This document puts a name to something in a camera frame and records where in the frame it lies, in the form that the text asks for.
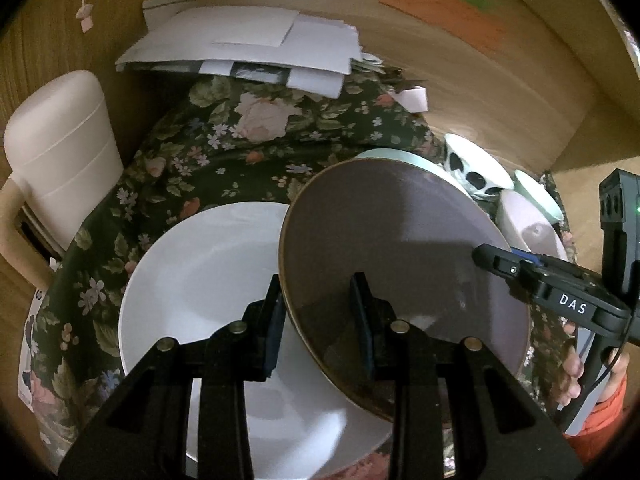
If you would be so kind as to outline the person right hand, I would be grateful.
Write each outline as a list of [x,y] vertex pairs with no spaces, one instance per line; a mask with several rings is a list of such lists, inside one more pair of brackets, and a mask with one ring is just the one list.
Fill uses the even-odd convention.
[[[622,353],[611,370],[606,386],[601,392],[599,403],[611,399],[627,377],[627,367],[630,355],[627,351]],[[552,399],[563,406],[570,404],[580,395],[582,387],[578,379],[582,377],[584,364],[573,346],[568,346],[564,352],[564,360],[559,370],[559,376],[552,387]]]

